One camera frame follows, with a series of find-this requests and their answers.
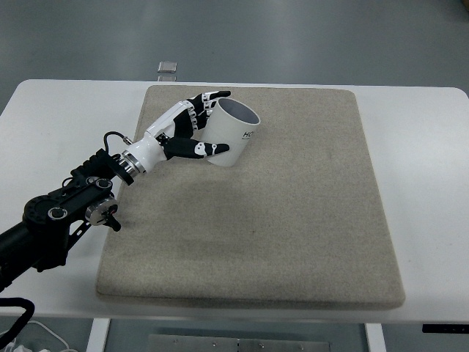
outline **silver connector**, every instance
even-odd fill
[[[140,161],[135,159],[127,150],[122,153],[122,156],[119,159],[119,165],[123,167],[125,172],[127,172],[133,179],[135,179],[136,175],[144,174],[146,172]]]

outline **white table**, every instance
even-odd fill
[[[169,83],[31,80],[20,84],[0,116],[0,232],[21,220],[28,200],[60,187],[71,169],[101,148],[105,132],[133,137],[145,92],[153,84]],[[105,227],[88,231],[70,251],[65,267],[41,274],[30,269],[1,296],[28,298],[42,316],[469,322],[466,94],[431,87],[233,86],[324,87],[355,93],[407,295],[402,307],[245,310],[105,303],[95,296]],[[113,153],[123,150],[118,138],[111,142]],[[19,311],[2,308],[0,314]]]

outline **white cable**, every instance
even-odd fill
[[[70,346],[68,345],[68,343],[62,339],[58,334],[56,334],[55,332],[53,332],[52,330],[50,330],[47,326],[45,326],[43,323],[37,321],[37,320],[30,320],[28,322],[28,324],[37,324],[39,326],[42,326],[49,334],[51,334],[52,336],[54,336],[55,338],[57,338],[61,343],[63,343],[65,345],[65,349],[64,350],[61,350],[60,352],[78,352],[77,350],[74,350],[72,348],[70,348]],[[0,332],[0,335],[3,335],[3,334],[6,334],[9,330],[6,330],[6,331],[3,331],[3,332]]]
[[[55,338],[57,338],[61,343],[63,343],[66,347],[66,350],[70,350],[70,346],[68,345],[67,342],[65,342],[64,339],[62,339],[58,334],[56,334],[55,332],[53,332],[52,330],[50,330],[47,326],[45,326],[43,323],[37,321],[37,320],[30,320],[28,322],[28,324],[37,324],[39,326],[42,326],[45,330],[47,330],[52,336],[54,336]]]

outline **cup rim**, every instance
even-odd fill
[[[235,103],[237,104],[240,104],[241,106],[243,106],[244,108],[248,109],[256,118],[257,118],[257,122],[255,123],[251,123],[251,122],[246,122],[246,121],[243,121],[243,120],[240,120],[238,118],[236,118],[235,116],[231,115],[229,112],[227,112],[223,106],[220,104],[220,100],[230,100],[230,101],[234,101]],[[236,121],[238,122],[242,122],[246,125],[250,125],[250,126],[257,126],[261,123],[261,119],[259,117],[259,115],[253,110],[251,109],[249,106],[245,105],[244,103],[241,103],[240,101],[236,100],[236,99],[233,99],[233,98],[219,98],[218,99],[218,102],[217,102],[217,105],[220,106],[220,109],[222,109],[223,111],[225,111],[232,119],[235,119]]]

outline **robotic hand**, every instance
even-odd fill
[[[122,165],[134,176],[149,172],[160,161],[179,156],[203,158],[229,150],[227,144],[202,143],[191,139],[194,131],[207,124],[216,99],[229,91],[207,92],[176,103],[145,131],[144,137],[122,154]]]

